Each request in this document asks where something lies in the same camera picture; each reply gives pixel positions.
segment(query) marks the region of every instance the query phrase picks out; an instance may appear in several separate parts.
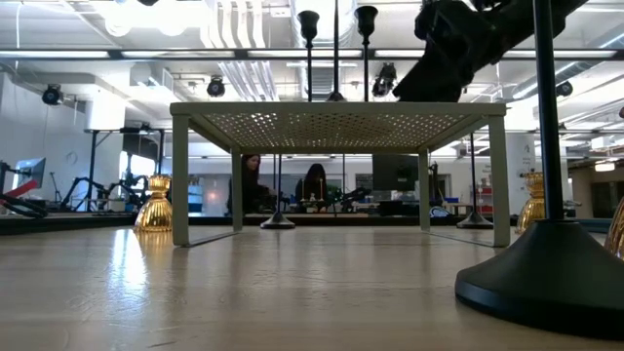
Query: black cylindrical base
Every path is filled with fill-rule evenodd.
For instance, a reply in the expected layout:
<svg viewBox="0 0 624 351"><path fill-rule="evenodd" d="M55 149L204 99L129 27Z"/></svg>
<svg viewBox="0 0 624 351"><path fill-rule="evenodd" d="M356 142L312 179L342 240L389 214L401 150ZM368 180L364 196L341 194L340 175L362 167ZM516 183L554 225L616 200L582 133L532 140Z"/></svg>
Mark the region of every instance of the black cylindrical base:
<svg viewBox="0 0 624 351"><path fill-rule="evenodd" d="M624 338L624 261L583 227L538 220L501 254L457 273L455 295L495 317L554 332Z"/></svg>
<svg viewBox="0 0 624 351"><path fill-rule="evenodd" d="M287 220L282 212L274 213L270 218L260 224L262 229L294 229L294 223Z"/></svg>
<svg viewBox="0 0 624 351"><path fill-rule="evenodd" d="M494 229L494 224L483 218L478 212L471 212L466 219L457 223L459 229Z"/></svg>

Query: perforated metal shelf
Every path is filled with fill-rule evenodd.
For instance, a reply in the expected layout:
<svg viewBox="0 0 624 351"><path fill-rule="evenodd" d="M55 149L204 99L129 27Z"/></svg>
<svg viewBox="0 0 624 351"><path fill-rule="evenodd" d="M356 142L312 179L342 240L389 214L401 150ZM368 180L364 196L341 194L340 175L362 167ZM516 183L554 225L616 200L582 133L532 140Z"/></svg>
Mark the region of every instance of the perforated metal shelf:
<svg viewBox="0 0 624 351"><path fill-rule="evenodd" d="M500 103L179 102L174 118L226 151L415 153L502 118Z"/></svg>

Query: monitor screen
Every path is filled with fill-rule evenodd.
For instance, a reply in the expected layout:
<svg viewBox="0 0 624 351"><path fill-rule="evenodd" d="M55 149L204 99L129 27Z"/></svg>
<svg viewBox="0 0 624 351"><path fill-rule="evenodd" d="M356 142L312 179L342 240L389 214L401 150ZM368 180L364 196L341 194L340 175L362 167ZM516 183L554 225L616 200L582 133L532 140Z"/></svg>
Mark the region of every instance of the monitor screen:
<svg viewBox="0 0 624 351"><path fill-rule="evenodd" d="M18 171L18 186L30 180L37 182L37 188L43 185L44 169L46 167L46 159L21 160L16 164Z"/></svg>
<svg viewBox="0 0 624 351"><path fill-rule="evenodd" d="M372 155L372 190L413 191L417 181L417 156Z"/></svg>

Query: person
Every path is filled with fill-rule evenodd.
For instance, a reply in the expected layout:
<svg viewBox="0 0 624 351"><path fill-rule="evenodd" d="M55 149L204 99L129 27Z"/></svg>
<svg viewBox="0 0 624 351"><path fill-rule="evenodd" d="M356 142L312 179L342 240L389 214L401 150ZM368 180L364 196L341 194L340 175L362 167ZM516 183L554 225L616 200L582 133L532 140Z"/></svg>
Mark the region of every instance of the person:
<svg viewBox="0 0 624 351"><path fill-rule="evenodd" d="M243 182L243 212L251 214L259 210L266 197L273 195L268 187L257 183L260 175L260 155L241 157L241 181ZM227 210L232 214L232 180L229 184Z"/></svg>
<svg viewBox="0 0 624 351"><path fill-rule="evenodd" d="M314 200L319 203L314 206L315 211L324 213L327 211L328 199L328 179L325 175L325 169L320 164L314 164L308 170L305 179L301 179L295 188L294 198L298 203L297 210L300 213L306 213L307 209L302 206L301 201L310 201L314 194Z"/></svg>

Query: brass vase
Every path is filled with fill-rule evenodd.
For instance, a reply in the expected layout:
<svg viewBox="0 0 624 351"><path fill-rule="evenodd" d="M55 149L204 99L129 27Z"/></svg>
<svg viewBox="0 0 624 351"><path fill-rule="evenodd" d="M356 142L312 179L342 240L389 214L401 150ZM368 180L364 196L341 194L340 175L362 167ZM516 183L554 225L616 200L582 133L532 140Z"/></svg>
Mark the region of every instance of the brass vase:
<svg viewBox="0 0 624 351"><path fill-rule="evenodd" d="M138 212L135 231L164 232L173 229L172 204L166 197L171 181L167 175L153 175L149 178L152 196Z"/></svg>
<svg viewBox="0 0 624 351"><path fill-rule="evenodd" d="M611 226L608 228L604 248L617 257L624 259L624 198L620 200Z"/></svg>
<svg viewBox="0 0 624 351"><path fill-rule="evenodd" d="M518 217L516 224L516 234L524 234L527 228L536 219L546 217L544 209L544 174L541 172L531 172L525 174L526 187L530 192L530 199L526 201L523 210Z"/></svg>

